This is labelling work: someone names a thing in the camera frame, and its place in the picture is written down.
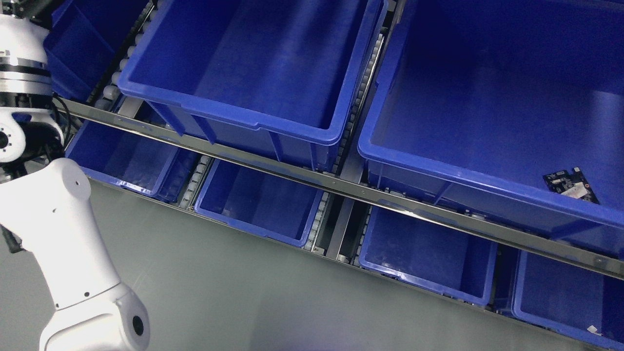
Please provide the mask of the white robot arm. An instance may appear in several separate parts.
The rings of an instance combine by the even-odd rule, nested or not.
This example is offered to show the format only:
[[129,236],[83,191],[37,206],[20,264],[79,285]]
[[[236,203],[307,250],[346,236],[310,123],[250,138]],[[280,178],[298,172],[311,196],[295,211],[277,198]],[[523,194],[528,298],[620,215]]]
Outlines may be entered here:
[[54,313],[41,351],[144,351],[145,305],[122,282],[91,205],[91,184],[65,157],[44,40],[60,0],[1,2],[1,231],[13,253],[33,254]]

